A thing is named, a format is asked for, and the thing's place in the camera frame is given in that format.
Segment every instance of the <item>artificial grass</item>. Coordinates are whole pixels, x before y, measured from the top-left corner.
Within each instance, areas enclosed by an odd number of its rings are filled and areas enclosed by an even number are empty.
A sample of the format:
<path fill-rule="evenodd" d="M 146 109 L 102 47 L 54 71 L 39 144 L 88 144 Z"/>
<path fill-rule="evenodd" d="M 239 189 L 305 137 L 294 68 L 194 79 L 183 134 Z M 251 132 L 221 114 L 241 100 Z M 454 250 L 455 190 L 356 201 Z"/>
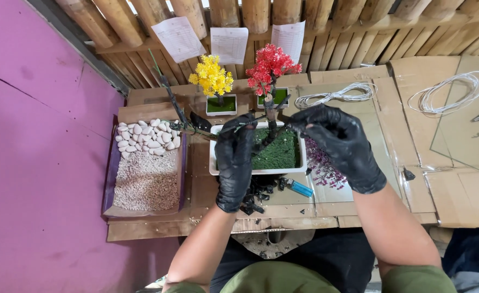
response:
<path fill-rule="evenodd" d="M 274 104 L 277 106 L 279 103 L 281 103 L 284 98 L 288 95 L 288 89 L 275 89 L 275 98 L 274 98 Z M 265 100 L 265 95 L 260 95 L 258 96 L 258 105 L 262 105 L 263 101 Z"/>
<path fill-rule="evenodd" d="M 254 143 L 261 143 L 269 134 L 268 128 L 258 128 Z M 252 170 L 297 168 L 300 161 L 297 134 L 286 130 L 266 146 L 258 155 L 252 156 Z"/>
<path fill-rule="evenodd" d="M 207 112 L 230 112 L 236 111 L 236 97 L 223 97 L 223 106 L 217 102 L 217 97 L 207 98 Z"/>

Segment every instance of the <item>lighter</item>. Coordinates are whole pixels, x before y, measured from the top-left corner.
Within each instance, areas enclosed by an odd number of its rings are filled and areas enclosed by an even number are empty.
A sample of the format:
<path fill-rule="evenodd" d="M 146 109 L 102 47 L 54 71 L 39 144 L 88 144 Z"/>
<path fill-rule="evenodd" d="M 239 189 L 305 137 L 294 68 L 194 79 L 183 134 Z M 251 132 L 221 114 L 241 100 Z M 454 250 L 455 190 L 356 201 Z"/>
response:
<path fill-rule="evenodd" d="M 291 178 L 288 178 L 286 183 L 288 184 L 288 188 L 306 197 L 311 197 L 313 194 L 313 190 L 311 188 L 308 188 L 306 185 L 303 185 Z"/>

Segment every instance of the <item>dark pants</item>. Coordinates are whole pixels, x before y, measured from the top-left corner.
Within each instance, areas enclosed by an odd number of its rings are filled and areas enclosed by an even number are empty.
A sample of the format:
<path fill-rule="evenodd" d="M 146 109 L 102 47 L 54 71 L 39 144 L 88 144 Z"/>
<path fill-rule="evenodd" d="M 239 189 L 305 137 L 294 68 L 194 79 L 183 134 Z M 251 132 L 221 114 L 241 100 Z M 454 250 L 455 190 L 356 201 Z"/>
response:
<path fill-rule="evenodd" d="M 341 293 L 364 292 L 371 279 L 374 260 L 375 255 L 361 228 L 316 230 L 310 242 L 275 259 L 318 272 Z M 220 292 L 240 270 L 260 261 L 264 259 L 229 238 L 212 278 L 210 292 Z"/>
<path fill-rule="evenodd" d="M 458 272 L 479 273 L 479 228 L 454 230 L 442 267 L 449 277 Z"/>

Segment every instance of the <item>white wire coil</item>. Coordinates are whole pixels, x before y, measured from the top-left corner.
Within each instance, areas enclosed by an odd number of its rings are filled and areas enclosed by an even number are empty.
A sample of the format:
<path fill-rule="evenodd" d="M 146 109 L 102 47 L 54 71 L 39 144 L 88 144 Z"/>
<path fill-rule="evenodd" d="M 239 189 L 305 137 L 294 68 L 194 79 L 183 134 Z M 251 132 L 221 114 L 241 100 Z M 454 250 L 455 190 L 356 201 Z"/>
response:
<path fill-rule="evenodd" d="M 468 73 L 458 74 L 453 77 L 450 77 L 443 82 L 436 84 L 434 87 L 427 88 L 412 95 L 407 100 L 407 104 L 411 109 L 417 112 L 424 113 L 426 115 L 450 114 L 454 111 L 465 108 L 479 97 L 479 77 L 476 74 L 479 74 L 479 71 L 471 71 Z M 435 108 L 433 106 L 433 98 L 431 95 L 438 92 L 438 90 L 440 90 L 444 85 L 450 84 L 457 80 L 466 83 L 470 88 L 469 92 L 455 103 Z M 414 108 L 411 105 L 411 100 L 419 94 L 421 94 L 422 96 L 418 100 L 418 108 Z"/>
<path fill-rule="evenodd" d="M 321 93 L 321 94 L 309 94 L 309 95 L 304 95 L 302 97 L 298 97 L 295 100 L 295 106 L 302 110 L 306 109 L 309 107 L 313 107 L 316 105 L 320 105 L 323 103 L 328 102 L 329 100 L 332 99 L 337 99 L 337 100 L 343 100 L 346 102 L 362 102 L 362 101 L 367 101 L 372 99 L 375 96 L 375 93 L 377 92 L 377 85 L 373 83 L 368 83 L 368 82 L 355 82 L 344 89 L 334 92 L 334 93 Z M 363 92 L 363 94 L 360 95 L 346 95 L 350 90 L 359 90 Z M 319 98 L 319 100 L 315 102 L 310 102 L 311 98 Z"/>

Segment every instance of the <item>purple artificial flower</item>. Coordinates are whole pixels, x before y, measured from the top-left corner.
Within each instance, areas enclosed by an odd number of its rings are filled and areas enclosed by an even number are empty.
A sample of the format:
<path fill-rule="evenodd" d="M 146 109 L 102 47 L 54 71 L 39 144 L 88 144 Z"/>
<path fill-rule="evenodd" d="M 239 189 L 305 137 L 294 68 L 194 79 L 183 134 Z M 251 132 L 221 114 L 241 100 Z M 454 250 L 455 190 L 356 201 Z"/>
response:
<path fill-rule="evenodd" d="M 343 183 L 348 180 L 337 169 L 332 166 L 330 157 L 319 148 L 317 143 L 311 139 L 304 139 L 306 145 L 306 156 L 308 158 L 308 168 L 314 170 L 317 177 L 313 178 L 316 185 L 330 185 L 330 188 L 337 190 L 344 187 Z"/>

